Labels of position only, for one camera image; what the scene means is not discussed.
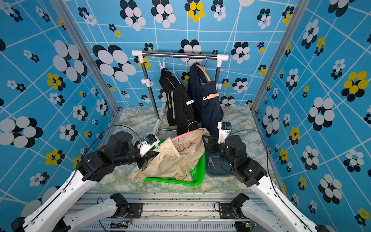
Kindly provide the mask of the pink clothespin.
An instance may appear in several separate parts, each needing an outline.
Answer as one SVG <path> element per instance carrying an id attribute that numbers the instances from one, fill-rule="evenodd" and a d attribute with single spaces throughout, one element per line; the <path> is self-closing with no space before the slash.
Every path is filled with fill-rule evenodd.
<path id="1" fill-rule="evenodd" d="M 209 169 L 215 169 L 215 165 L 214 165 L 214 162 L 213 162 L 213 159 L 212 157 L 209 157 L 208 158 L 208 166 L 207 166 Z"/>

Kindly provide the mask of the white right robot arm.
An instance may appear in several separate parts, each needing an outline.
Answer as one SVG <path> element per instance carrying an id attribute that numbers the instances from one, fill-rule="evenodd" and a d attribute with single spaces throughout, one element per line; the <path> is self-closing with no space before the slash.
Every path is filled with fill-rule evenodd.
<path id="1" fill-rule="evenodd" d="M 237 135 L 218 142 L 216 136 L 203 136 L 205 150 L 217 154 L 231 166 L 234 176 L 259 196 L 272 210 L 257 206 L 247 195 L 240 193 L 231 202 L 234 214 L 246 217 L 269 232 L 327 232 L 325 225 L 308 219 L 273 183 L 268 172 L 248 156 L 246 145 Z"/>

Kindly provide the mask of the pink plastic hanger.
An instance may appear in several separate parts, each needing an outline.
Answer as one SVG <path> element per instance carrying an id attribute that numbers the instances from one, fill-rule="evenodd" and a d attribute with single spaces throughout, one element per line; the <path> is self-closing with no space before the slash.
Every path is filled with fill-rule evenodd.
<path id="1" fill-rule="evenodd" d="M 203 131 L 202 128 L 196 128 L 195 130 L 190 130 L 190 126 L 191 126 L 192 124 L 197 124 L 197 122 L 196 122 L 196 121 L 191 122 L 191 123 L 187 126 L 187 132 L 184 133 L 184 134 L 182 134 L 182 135 L 179 135 L 179 136 L 173 138 L 173 139 L 172 139 L 172 142 L 177 142 L 177 144 L 180 146 L 180 145 L 184 144 L 184 138 L 185 138 L 186 136 L 191 135 L 191 134 L 193 134 L 193 133 L 197 133 L 197 132 L 199 132 L 199 131 Z"/>

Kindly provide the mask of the wooden hanger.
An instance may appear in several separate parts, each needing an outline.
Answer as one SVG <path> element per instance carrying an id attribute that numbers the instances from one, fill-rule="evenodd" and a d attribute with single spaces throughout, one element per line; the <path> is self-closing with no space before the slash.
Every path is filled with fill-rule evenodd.
<path id="1" fill-rule="evenodd" d="M 205 62 L 205 64 L 204 64 L 204 67 L 201 67 L 199 64 L 197 64 L 196 66 L 204 73 L 204 75 L 205 75 L 205 78 L 206 78 L 206 80 L 208 81 L 208 82 L 211 82 L 211 79 L 210 79 L 210 77 L 209 77 L 209 75 L 207 74 L 207 72 L 205 71 L 205 66 L 206 66 L 206 64 L 207 64 L 207 55 L 206 54 L 204 54 L 205 55 L 205 60 L 206 60 L 206 62 Z"/>

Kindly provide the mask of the green plastic basket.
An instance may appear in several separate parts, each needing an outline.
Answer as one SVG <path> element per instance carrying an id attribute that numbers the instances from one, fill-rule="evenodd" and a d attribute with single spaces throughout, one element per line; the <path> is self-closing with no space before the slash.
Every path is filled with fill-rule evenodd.
<path id="1" fill-rule="evenodd" d="M 191 177 L 193 178 L 192 182 L 185 182 L 185 181 L 177 181 L 173 177 L 167 177 L 167 178 L 160 178 L 160 177 L 146 177 L 145 181 L 150 182 L 162 182 L 162 183 L 168 183 L 168 184 L 179 184 L 179 185 L 187 185 L 187 186 L 196 186 L 199 185 L 205 176 L 205 153 L 199 160 L 198 164 L 196 165 L 195 169 L 193 169 L 191 173 Z"/>

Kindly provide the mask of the white metal clothes rack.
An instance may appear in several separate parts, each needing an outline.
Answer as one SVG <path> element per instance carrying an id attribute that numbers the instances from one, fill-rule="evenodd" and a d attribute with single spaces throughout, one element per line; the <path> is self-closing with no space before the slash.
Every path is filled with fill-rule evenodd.
<path id="1" fill-rule="evenodd" d="M 159 131 L 173 131 L 176 132 L 176 129 L 170 129 L 170 128 L 162 128 L 162 120 L 164 119 L 164 116 L 166 115 L 165 110 L 167 109 L 166 103 L 164 103 L 161 106 L 160 113 L 158 112 L 156 100 L 153 94 L 152 90 L 152 85 L 150 78 L 148 77 L 147 69 L 145 67 L 145 60 L 144 57 L 150 56 L 150 57 L 158 57 L 158 58 L 179 58 L 179 59 L 199 59 L 199 60 L 215 60 L 217 61 L 216 65 L 216 72 L 215 72 L 215 78 L 214 82 L 216 84 L 216 90 L 219 90 L 222 88 L 222 84 L 218 83 L 219 75 L 220 75 L 220 70 L 222 66 L 222 62 L 228 61 L 229 56 L 228 55 L 212 55 L 212 54 L 193 54 L 193 53 L 172 53 L 172 52 L 151 52 L 151 51 L 140 51 L 140 50 L 132 50 L 131 54 L 135 57 L 138 57 L 139 62 L 141 64 L 143 74 L 144 74 L 144 79 L 142 79 L 142 84 L 146 85 L 149 96 L 155 111 L 155 115 L 157 118 L 157 122 L 155 124 L 155 127 L 153 129 L 154 134 L 158 134 Z"/>

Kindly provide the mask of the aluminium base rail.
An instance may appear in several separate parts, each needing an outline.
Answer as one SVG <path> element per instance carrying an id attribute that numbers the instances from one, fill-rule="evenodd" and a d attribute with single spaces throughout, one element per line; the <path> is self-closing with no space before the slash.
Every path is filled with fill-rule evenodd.
<path id="1" fill-rule="evenodd" d="M 258 195 L 249 194 L 241 211 L 236 193 L 123 193 L 131 210 L 124 218 L 95 219 L 81 232 L 307 232 L 285 223 Z"/>

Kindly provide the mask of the navy blue shorts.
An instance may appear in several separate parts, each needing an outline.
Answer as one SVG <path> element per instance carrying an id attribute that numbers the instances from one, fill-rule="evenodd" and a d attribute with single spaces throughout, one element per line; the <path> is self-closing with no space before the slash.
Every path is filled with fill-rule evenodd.
<path id="1" fill-rule="evenodd" d="M 195 120 L 211 135 L 219 135 L 217 126 L 224 117 L 219 93 L 216 83 L 211 81 L 199 63 L 190 67 L 187 93 L 194 101 L 192 106 Z"/>

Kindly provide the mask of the wooden clothespin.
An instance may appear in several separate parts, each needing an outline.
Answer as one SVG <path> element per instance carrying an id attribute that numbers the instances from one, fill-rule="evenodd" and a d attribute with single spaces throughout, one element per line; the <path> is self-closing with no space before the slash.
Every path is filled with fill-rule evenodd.
<path id="1" fill-rule="evenodd" d="M 206 97 L 203 97 L 203 100 L 205 101 L 205 100 L 213 99 L 215 97 L 219 97 L 219 93 L 209 94 Z"/>

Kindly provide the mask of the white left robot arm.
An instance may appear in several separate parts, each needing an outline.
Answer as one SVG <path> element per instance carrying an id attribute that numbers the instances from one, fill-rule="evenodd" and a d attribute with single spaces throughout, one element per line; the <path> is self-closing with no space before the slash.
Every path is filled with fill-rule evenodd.
<path id="1" fill-rule="evenodd" d="M 134 217 L 134 211 L 120 193 L 77 213 L 69 209 L 93 186 L 118 166 L 136 163 L 144 170 L 159 153 L 160 140 L 149 134 L 142 141 L 132 143 L 133 136 L 125 131 L 110 136 L 107 145 L 86 154 L 66 182 L 42 205 L 26 217 L 16 218 L 14 232 L 78 232 L 104 218 Z"/>

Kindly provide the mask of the dark teal plastic bin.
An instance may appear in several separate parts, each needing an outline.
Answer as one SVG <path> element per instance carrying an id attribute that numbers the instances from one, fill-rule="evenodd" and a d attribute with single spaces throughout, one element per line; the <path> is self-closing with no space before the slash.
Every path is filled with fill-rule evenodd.
<path id="1" fill-rule="evenodd" d="M 212 157 L 215 169 L 209 169 L 208 166 L 208 158 Z M 230 177 L 233 176 L 232 167 L 221 157 L 216 154 L 209 154 L 206 153 L 205 155 L 205 171 L 208 176 L 210 177 Z"/>

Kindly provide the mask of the black shorts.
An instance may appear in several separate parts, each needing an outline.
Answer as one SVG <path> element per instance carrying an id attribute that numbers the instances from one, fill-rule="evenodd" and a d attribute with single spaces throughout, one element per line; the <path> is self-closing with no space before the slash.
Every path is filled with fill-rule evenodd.
<path id="1" fill-rule="evenodd" d="M 187 132 L 187 126 L 196 121 L 192 104 L 186 102 L 192 100 L 184 85 L 179 84 L 175 76 L 166 68 L 161 71 L 159 83 L 166 94 L 168 106 L 167 120 L 170 126 L 176 127 L 178 135 Z M 195 130 L 197 124 L 192 124 L 190 130 Z"/>

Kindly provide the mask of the beige shorts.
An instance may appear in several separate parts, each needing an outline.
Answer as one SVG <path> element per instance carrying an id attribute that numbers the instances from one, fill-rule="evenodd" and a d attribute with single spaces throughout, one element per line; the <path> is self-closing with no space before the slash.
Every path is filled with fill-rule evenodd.
<path id="1" fill-rule="evenodd" d="M 173 177 L 177 181 L 192 182 L 191 171 L 195 169 L 205 153 L 202 136 L 210 133 L 203 131 L 193 133 L 184 138 L 184 144 L 178 145 L 167 138 L 159 145 L 159 154 L 141 171 L 136 167 L 128 176 L 131 183 L 143 181 L 146 177 Z"/>

